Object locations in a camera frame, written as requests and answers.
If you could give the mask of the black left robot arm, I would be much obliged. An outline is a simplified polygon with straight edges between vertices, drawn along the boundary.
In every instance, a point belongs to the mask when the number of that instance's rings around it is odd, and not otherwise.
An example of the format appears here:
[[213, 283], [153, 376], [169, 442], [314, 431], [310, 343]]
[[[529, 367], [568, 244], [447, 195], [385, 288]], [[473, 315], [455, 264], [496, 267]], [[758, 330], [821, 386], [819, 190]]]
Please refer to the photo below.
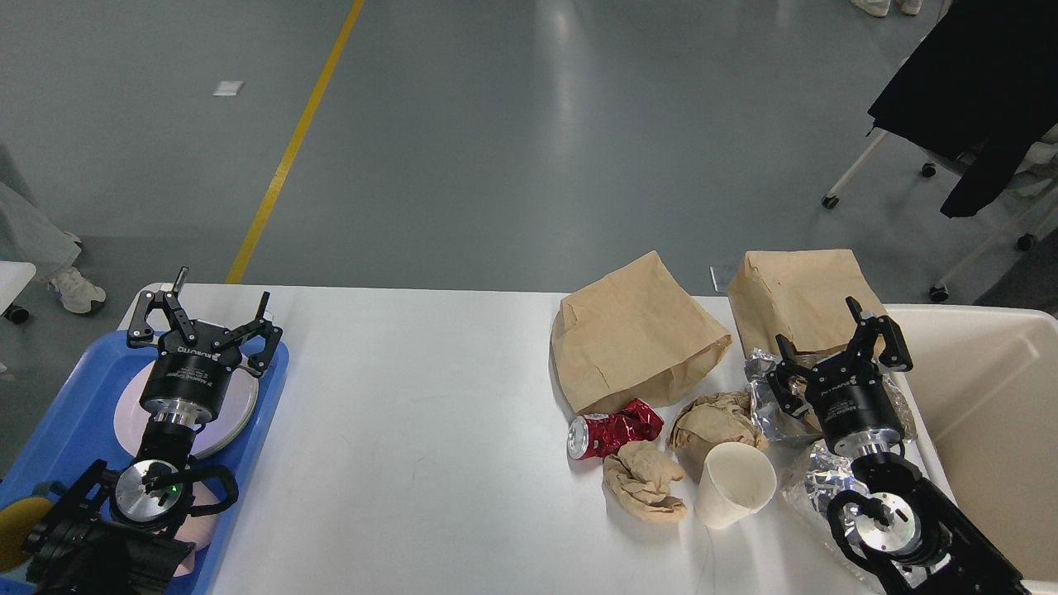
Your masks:
[[282, 331], [269, 293], [241, 326], [193, 319], [180, 301], [186, 275], [181, 268], [167, 288], [140, 293], [126, 331], [129, 350], [156, 353], [138, 402], [147, 419], [136, 452], [120, 468], [94, 459], [22, 539], [38, 594], [163, 594], [195, 549], [181, 528], [241, 497], [236, 472], [193, 448], [222, 414], [235, 373], [268, 373]]

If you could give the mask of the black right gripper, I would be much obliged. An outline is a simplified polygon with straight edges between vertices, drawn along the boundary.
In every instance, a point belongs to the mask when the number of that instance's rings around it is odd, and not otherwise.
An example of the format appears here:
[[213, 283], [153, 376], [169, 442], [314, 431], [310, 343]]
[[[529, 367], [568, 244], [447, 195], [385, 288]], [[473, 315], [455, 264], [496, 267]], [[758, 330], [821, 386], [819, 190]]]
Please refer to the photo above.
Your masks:
[[856, 331], [838, 359], [797, 351], [778, 333], [779, 362], [765, 378], [783, 414], [817, 418], [834, 455], [893, 452], [904, 440], [904, 423], [884, 392], [883, 373], [909, 372], [913, 359], [892, 317], [870, 315], [856, 298], [846, 298], [846, 305]]

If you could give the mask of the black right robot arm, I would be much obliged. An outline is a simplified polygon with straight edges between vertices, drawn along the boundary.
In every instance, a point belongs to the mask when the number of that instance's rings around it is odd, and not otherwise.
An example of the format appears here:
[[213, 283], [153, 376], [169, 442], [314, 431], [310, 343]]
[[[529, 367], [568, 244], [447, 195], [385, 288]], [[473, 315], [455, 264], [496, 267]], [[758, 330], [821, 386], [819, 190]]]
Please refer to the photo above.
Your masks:
[[811, 411], [828, 451], [865, 486], [827, 504], [836, 548], [887, 594], [1024, 594], [1008, 557], [902, 455], [906, 430], [884, 392], [884, 369], [913, 369], [902, 328], [854, 298], [846, 305], [856, 329], [844, 350], [804, 365], [777, 335], [779, 362], [766, 376], [781, 410]]

